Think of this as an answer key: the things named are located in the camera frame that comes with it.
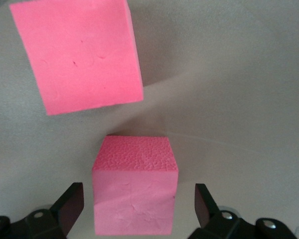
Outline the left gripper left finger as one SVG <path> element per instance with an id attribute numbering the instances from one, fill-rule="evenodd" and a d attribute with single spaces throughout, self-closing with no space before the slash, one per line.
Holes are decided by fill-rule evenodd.
<path id="1" fill-rule="evenodd" d="M 14 223 L 0 216 L 0 239 L 65 239 L 83 209 L 83 184 L 75 182 L 49 209 L 33 211 Z"/>

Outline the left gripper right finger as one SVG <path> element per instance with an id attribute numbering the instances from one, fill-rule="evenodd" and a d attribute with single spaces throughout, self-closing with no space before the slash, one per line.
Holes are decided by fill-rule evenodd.
<path id="1" fill-rule="evenodd" d="M 195 185 L 194 208 L 200 227 L 189 239 L 296 239 L 281 221 L 259 218 L 246 222 L 229 210 L 221 210 L 205 184 Z"/>

